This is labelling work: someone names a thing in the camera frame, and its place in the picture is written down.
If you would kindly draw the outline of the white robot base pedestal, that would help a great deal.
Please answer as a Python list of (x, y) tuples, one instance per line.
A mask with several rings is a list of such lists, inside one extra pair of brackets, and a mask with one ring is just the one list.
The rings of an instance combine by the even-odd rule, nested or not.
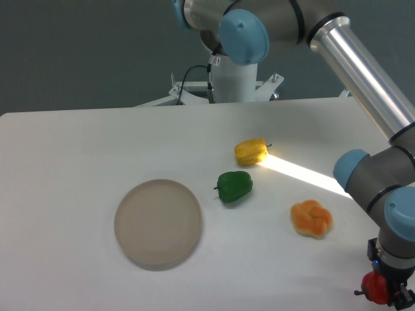
[(286, 82), (278, 72), (259, 80), (257, 70), (257, 64), (236, 65), (229, 57), (213, 53), (205, 64), (188, 67), (182, 78), (171, 73), (171, 86), (167, 94), (139, 107), (278, 102), (316, 97), (315, 93), (306, 93), (303, 86)]

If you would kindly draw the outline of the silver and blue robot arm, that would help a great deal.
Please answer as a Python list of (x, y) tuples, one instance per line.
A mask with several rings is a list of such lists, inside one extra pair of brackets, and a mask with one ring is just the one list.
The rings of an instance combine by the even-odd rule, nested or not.
[(397, 310), (414, 304), (414, 106), (354, 35), (350, 20), (330, 1), (173, 1), (184, 30), (199, 30), (213, 54), (239, 66), (270, 51), (306, 43), (332, 68), (377, 125), (389, 147), (375, 155), (354, 149), (333, 176), (378, 225), (368, 241), (372, 272), (360, 294)]

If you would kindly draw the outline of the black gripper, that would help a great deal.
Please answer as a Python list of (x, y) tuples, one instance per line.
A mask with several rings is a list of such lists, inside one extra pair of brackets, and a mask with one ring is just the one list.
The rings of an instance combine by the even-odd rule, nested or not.
[(407, 288), (409, 278), (414, 274), (414, 265), (405, 267), (404, 260), (393, 257), (378, 243), (377, 238), (370, 239), (367, 257), (376, 271), (386, 279), (390, 294), (389, 306), (404, 310), (414, 306), (414, 292)]

